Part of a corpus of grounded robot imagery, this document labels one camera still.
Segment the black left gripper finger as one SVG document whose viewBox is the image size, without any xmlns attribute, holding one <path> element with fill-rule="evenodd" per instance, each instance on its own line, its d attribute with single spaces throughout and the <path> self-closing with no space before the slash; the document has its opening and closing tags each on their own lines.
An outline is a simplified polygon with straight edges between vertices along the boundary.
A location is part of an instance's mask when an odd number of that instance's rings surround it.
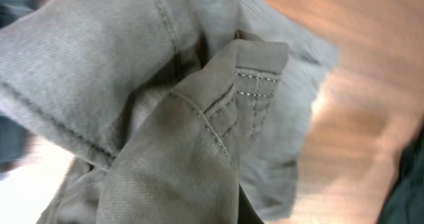
<svg viewBox="0 0 424 224">
<path fill-rule="evenodd" d="M 238 224 L 264 224 L 263 220 L 255 212 L 241 186 L 239 186 L 238 202 Z"/>
</svg>

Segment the grey shorts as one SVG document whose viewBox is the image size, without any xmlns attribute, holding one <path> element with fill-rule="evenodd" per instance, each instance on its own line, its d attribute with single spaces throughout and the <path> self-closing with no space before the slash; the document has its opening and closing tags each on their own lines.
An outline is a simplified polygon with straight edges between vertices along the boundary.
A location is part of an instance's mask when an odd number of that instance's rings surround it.
<svg viewBox="0 0 424 224">
<path fill-rule="evenodd" d="M 338 55 L 263 0 L 52 0 L 1 30 L 1 112 L 75 156 L 39 222 L 289 216 Z"/>
</svg>

